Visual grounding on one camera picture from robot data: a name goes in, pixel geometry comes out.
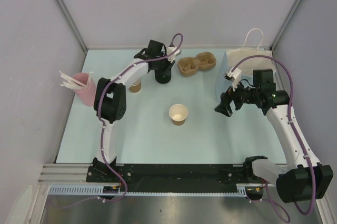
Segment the pink cup holder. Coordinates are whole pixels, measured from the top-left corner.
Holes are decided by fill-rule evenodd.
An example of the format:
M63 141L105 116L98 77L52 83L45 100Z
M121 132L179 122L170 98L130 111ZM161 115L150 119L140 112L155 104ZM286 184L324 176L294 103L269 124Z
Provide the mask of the pink cup holder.
M96 84L92 80L92 76L88 73L77 73L73 76L73 78L85 85L85 87L75 89L74 93L85 106L92 107L94 105L96 94Z

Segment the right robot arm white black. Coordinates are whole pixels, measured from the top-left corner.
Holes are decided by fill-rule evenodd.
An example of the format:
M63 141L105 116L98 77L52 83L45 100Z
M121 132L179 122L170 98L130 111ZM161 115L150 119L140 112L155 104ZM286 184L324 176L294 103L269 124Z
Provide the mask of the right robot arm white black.
M220 104L215 111L231 117L231 104L235 105L235 110L241 109L244 104L256 105L276 132L287 165L287 170L282 170L267 157L248 157L244 162L244 179L256 182L261 178L270 182L276 186L284 203L323 198L333 178L332 168L322 165L310 150L298 129L293 108L289 106L288 93L276 88L273 70L254 70L251 87L242 84L241 76L238 68L224 74L231 85L221 93Z

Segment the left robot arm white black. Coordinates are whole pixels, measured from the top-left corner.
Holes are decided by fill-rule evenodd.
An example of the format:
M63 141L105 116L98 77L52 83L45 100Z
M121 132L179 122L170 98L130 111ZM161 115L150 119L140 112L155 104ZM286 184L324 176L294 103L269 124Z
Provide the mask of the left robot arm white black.
M158 83L167 84L171 80L175 56L180 52L173 44L166 47L161 42L151 40L119 74L99 79L93 107L102 123L102 132L100 149L92 164L104 181L109 182L116 177L116 168L112 166L116 151L111 134L115 122L122 119L126 112L126 90L152 70Z

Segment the light blue paper bag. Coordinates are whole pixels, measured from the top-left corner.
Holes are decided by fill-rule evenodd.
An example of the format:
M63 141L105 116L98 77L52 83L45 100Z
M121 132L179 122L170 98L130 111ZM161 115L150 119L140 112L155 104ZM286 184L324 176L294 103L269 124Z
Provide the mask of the light blue paper bag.
M253 31L259 31L261 33L261 41L257 47L246 47L248 36ZM215 82L215 100L220 101L221 93L225 92L229 87L232 86L232 82L225 78L225 74L231 70L239 61L255 55L263 55L267 57L272 57L272 52L270 50L264 50L261 48L261 44L264 39L264 34L259 28L251 29L245 38L243 45L237 49L228 49L224 53L222 62L220 64L219 73ZM261 69L272 69L273 75L276 73L276 66L271 59L267 58L252 58L248 59L239 65L238 69L241 71L241 79L247 79L252 81L253 70Z

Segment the single brown paper cup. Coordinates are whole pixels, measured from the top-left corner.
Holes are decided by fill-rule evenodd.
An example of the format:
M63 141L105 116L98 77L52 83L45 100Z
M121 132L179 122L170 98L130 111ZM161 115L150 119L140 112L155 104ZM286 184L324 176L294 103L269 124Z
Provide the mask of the single brown paper cup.
M189 114L187 107L182 104L174 104L168 113L172 123L176 126L183 125Z

